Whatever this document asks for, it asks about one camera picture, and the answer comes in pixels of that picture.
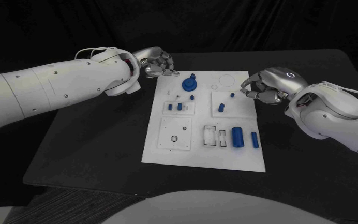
white board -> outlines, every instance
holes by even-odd
[[[192,73],[194,73],[197,87],[192,92],[187,92],[181,88],[181,82]],[[265,172],[254,100],[248,99],[239,92],[239,85],[246,78],[246,71],[181,71],[179,77],[158,77],[141,157],[142,163]],[[180,115],[177,111],[167,111],[168,103],[174,109],[179,102],[194,103],[193,115]],[[225,104],[223,113],[218,112],[219,103]],[[167,132],[161,126],[161,118],[190,119],[190,140],[183,142],[181,148],[174,148],[176,144],[170,144],[170,142],[166,143],[181,126],[171,125]],[[216,146],[205,146],[203,144],[203,126],[215,126]],[[242,128],[244,147],[241,148],[232,146],[232,127]],[[163,140],[160,138],[161,129],[166,130]],[[220,130],[225,131],[226,147],[219,146]],[[252,146],[251,132],[257,132],[259,145],[257,149]],[[166,148],[158,148],[163,143],[166,143]]]

robotic hand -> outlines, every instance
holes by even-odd
[[[245,89],[249,84],[255,84],[259,92]],[[332,137],[358,152],[358,99],[345,92],[358,91],[326,81],[308,85],[295,72],[280,67],[255,73],[241,88],[246,97],[267,104],[280,104],[287,99],[284,114],[304,133],[316,139]]]
[[[89,59],[76,59],[91,50]],[[103,50],[92,56],[95,50]],[[147,77],[179,76],[171,56],[160,47],[132,54],[115,47],[82,49],[75,60],[0,74],[0,127],[36,114],[73,105],[102,92],[108,96],[140,89],[140,68]]]

white round object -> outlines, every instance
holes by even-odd
[[[219,84],[225,87],[229,87],[235,84],[235,79],[231,75],[223,75],[219,77]]]
[[[180,191],[145,199],[102,224],[274,223],[332,224],[314,214],[268,199],[220,191]]]

small blue block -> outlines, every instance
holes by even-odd
[[[223,103],[220,103],[219,106],[218,106],[218,111],[219,111],[219,113],[223,112],[223,107],[225,107],[225,105],[223,105]]]
[[[257,141],[257,134],[255,134],[255,132],[251,132],[251,137],[252,137],[252,145],[254,145],[254,148],[257,149],[258,148],[258,141]]]
[[[244,147],[244,135],[241,127],[232,127],[232,145],[233,147]]]

black curtain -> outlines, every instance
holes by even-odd
[[[0,0],[0,73],[69,60],[98,46],[131,52],[160,46],[168,53],[337,48],[355,58],[353,2]],[[54,113],[0,128],[1,205],[24,205],[40,190],[23,185],[21,176]]]

